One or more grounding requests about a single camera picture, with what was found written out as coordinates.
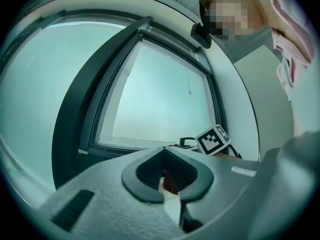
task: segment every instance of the window pane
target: window pane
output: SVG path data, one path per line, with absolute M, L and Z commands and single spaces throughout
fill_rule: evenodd
M 166 146 L 211 126 L 204 76 L 177 58 L 150 42 L 135 47 L 105 104 L 100 144 Z
M 99 22 L 52 25 L 7 66 L 0 83 L 0 137 L 23 166 L 52 186 L 52 140 L 65 94 L 90 56 L 122 29 Z

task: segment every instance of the hair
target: hair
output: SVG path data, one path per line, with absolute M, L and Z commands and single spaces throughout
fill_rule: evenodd
M 212 35 L 220 38 L 227 39 L 228 35 L 223 34 L 222 28 L 217 28 L 216 22 L 210 22 L 205 19 L 205 11 L 212 0 L 199 0 L 200 17 L 204 28 Z

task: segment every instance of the red object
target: red object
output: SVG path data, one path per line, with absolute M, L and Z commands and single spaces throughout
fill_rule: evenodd
M 166 172 L 166 170 L 164 170 L 164 173 L 165 173 L 165 176 L 164 176 L 164 180 L 163 180 L 163 188 L 166 191 L 169 191 L 170 193 L 172 193 L 174 195 L 178 195 L 178 190 L 177 190 L 175 184 L 170 179 L 169 174 Z

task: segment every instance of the person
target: person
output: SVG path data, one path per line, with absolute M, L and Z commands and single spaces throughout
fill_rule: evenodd
M 295 0 L 199 0 L 203 26 L 220 39 L 241 40 L 271 27 L 273 46 L 282 52 L 276 73 L 290 101 L 316 55 L 311 21 Z M 305 129 L 293 111 L 294 136 Z

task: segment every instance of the window frame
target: window frame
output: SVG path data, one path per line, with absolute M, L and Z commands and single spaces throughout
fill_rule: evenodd
M 175 44 L 182 48 L 188 54 L 191 54 L 194 58 L 198 60 L 197 49 L 198 47 L 194 46 L 192 43 L 184 39 L 182 36 L 176 34 L 172 30 L 162 26 L 161 24 L 154 23 L 146 29 L 148 32 L 163 38 L 164 40 L 169 41 L 172 44 Z
M 166 51 L 169 51 L 176 56 L 186 60 L 192 67 L 196 68 L 198 71 L 200 71 L 202 74 L 205 75 L 206 81 L 204 81 L 205 89 L 206 91 L 209 91 L 210 96 L 212 100 L 208 100 L 208 105 L 210 111 L 213 111 L 214 119 L 216 124 L 222 125 L 224 129 L 225 125 L 223 121 L 226 122 L 226 120 L 221 119 L 221 115 L 224 115 L 224 109 L 223 111 L 220 111 L 221 103 L 219 103 L 217 94 L 220 94 L 219 87 L 217 85 L 217 82 L 215 81 L 214 74 L 210 68 L 210 65 L 203 53 L 202 50 L 197 49 L 197 56 L 199 58 L 199 61 L 196 60 L 191 54 L 186 53 L 184 50 L 182 50 L 179 46 L 174 45 L 173 43 L 162 39 L 161 37 L 150 33 L 144 29 L 140 29 L 138 32 L 138 35 L 136 35 L 135 39 L 131 40 L 131 43 L 127 43 L 126 48 L 121 51 L 121 54 L 119 54 L 119 57 L 116 57 L 113 61 L 112 65 L 108 68 L 106 74 L 101 79 L 101 82 L 99 86 L 96 89 L 96 93 L 94 94 L 94 97 L 91 101 L 91 104 L 89 106 L 87 115 L 85 117 L 85 121 L 82 128 L 81 133 L 81 140 L 79 143 L 79 156 L 78 158 L 86 159 L 88 160 L 89 156 L 95 156 L 95 158 L 99 157 L 102 160 L 108 160 L 112 158 L 121 157 L 123 155 L 131 154 L 136 151 L 143 150 L 144 148 L 133 148 L 133 147 L 114 147 L 110 145 L 103 145 L 96 143 L 97 134 L 100 134 L 100 131 L 98 130 L 98 124 L 100 121 L 100 118 L 102 116 L 103 106 L 106 102 L 107 96 L 109 95 L 109 92 L 113 86 L 114 80 L 116 78 L 116 74 L 120 71 L 123 63 L 125 62 L 127 56 L 130 54 L 132 49 L 135 47 L 135 45 L 139 41 L 149 41 L 155 45 L 160 46 L 161 48 L 165 49 Z M 225 154 L 228 154 L 228 149 L 225 148 L 223 150 Z
M 111 78 L 114 80 L 121 65 L 141 38 L 149 40 L 185 59 L 193 67 L 206 75 L 208 85 L 206 87 L 210 89 L 215 121 L 217 124 L 221 124 L 228 133 L 226 120 L 223 120 L 226 116 L 219 87 L 206 57 L 204 54 L 204 58 L 201 56 L 201 47 L 196 47 L 181 35 L 152 21 L 153 18 L 149 16 L 141 17 L 114 10 L 83 9 L 74 11 L 63 10 L 49 17 L 41 18 L 29 25 L 2 55 L 0 61 L 0 80 L 5 74 L 4 71 L 11 59 L 17 54 L 17 51 L 39 30 L 59 24 L 68 18 L 79 17 L 81 19 L 83 16 L 91 19 L 96 17 L 97 20 L 128 18 L 134 20 L 134 22 L 105 42 L 88 59 L 74 78 L 63 99 L 54 126 L 51 150 L 52 173 L 56 188 L 96 163 L 136 151 L 131 148 L 110 148 L 97 144 L 89 144 L 88 140 L 91 138 L 93 123 L 97 118 L 100 118 L 98 114 L 96 115 L 96 112 L 99 111 L 99 106 L 101 107 L 101 94 L 105 93 L 105 97 L 108 95 L 108 91 L 104 91 L 107 88 L 106 81 L 109 81 Z M 171 35 L 188 46 L 196 53 L 199 61 L 179 46 L 146 31 L 149 26 Z M 112 86 L 113 80 L 110 81 L 108 86 Z
M 173 52 L 170 52 L 167 48 L 165 47 L 162 47 L 160 45 L 158 45 L 157 43 L 155 43 L 154 41 L 150 41 L 150 40 L 147 40 L 145 38 L 145 36 L 143 34 L 140 35 L 140 37 L 138 38 L 138 40 L 135 42 L 135 44 L 132 44 L 134 47 L 132 48 L 135 49 L 137 48 L 136 45 L 138 44 L 141 44 L 141 45 L 146 45 L 146 46 L 149 46 L 151 47 L 152 49 L 155 49 L 155 50 L 158 50 L 159 52 L 161 53 L 164 53 L 166 55 L 169 55 L 170 57 L 174 58 L 175 60 L 177 60 L 178 62 L 180 62 L 181 64 L 183 64 L 185 67 L 189 68 L 191 71 L 194 71 L 196 74 L 198 74 L 202 79 L 203 79 L 203 87 L 205 89 L 205 94 L 206 94 L 206 99 L 207 99 L 207 109 L 208 109 L 208 114 L 209 114 L 209 119 L 210 119 L 210 123 L 211 125 L 214 125 L 215 122 L 216 122 L 216 117 L 215 117 L 215 109 L 214 109 L 214 104 L 213 104 L 213 97 L 212 97 L 212 93 L 211 93 L 211 90 L 210 90 L 210 85 L 209 85 L 209 81 L 208 81 L 208 76 L 209 76 L 209 73 L 208 72 L 203 72 L 202 70 L 199 70 L 198 68 L 196 68 L 195 66 L 193 66 L 192 64 L 190 64 L 188 61 L 186 61 L 182 56 L 178 56 L 176 55 L 175 53 Z M 126 59 L 131 56 L 131 53 L 127 53 L 127 56 L 123 58 L 123 63 L 126 61 Z M 123 68 L 123 63 L 121 64 L 118 64 L 117 65 L 117 69 L 116 71 L 118 73 L 121 72 L 121 69 Z M 109 151 L 114 151 L 114 155 L 116 156 L 117 154 L 121 154 L 121 151 L 123 150 L 126 150 L 128 152 L 136 152 L 136 151 L 140 151 L 140 150 L 145 150 L 147 149 L 146 147 L 143 148 L 137 148 L 137 147 L 128 147 L 128 146 L 120 146 L 120 145 L 112 145 L 112 144 L 103 144 L 103 143 L 98 143 L 98 140 L 99 140 L 99 135 L 101 133 L 101 130 L 102 130 L 102 126 L 103 126 L 103 123 L 104 123 L 104 120 L 101 120 L 101 118 L 105 118 L 105 109 L 107 109 L 107 107 L 109 106 L 109 101 L 108 101 L 108 98 L 110 97 L 110 92 L 111 90 L 113 89 L 114 85 L 116 84 L 116 77 L 118 76 L 118 74 L 116 74 L 114 80 L 110 80 L 110 79 L 105 79 L 103 82 L 101 81 L 101 85 L 103 87 L 106 87 L 107 85 L 110 85 L 109 87 L 109 90 L 107 92 L 107 94 L 105 93 L 101 93 L 101 92 L 97 92 L 96 95 L 97 95 L 97 99 L 99 99 L 100 97 L 100 103 L 101 103 L 101 107 L 98 108 L 97 106 L 97 103 L 96 104 L 92 104 L 92 107 L 93 108 L 97 108 L 97 109 L 100 109 L 100 111 L 97 111 L 97 109 L 92 109 L 92 111 L 95 110 L 96 113 L 99 113 L 99 116 L 94 119 L 93 118 L 93 114 L 91 115 L 88 115 L 88 117 L 91 118 L 91 133 L 90 133 L 90 138 L 88 140 L 88 138 L 86 139 L 85 137 L 82 139 L 84 142 L 88 142 L 88 146 L 89 146 L 89 154 L 90 153 L 94 153 L 94 154 L 101 154 L 101 152 L 99 152 L 102 148 L 105 150 L 105 155 L 106 157 L 112 157 L 110 155 L 110 153 L 108 153 Z

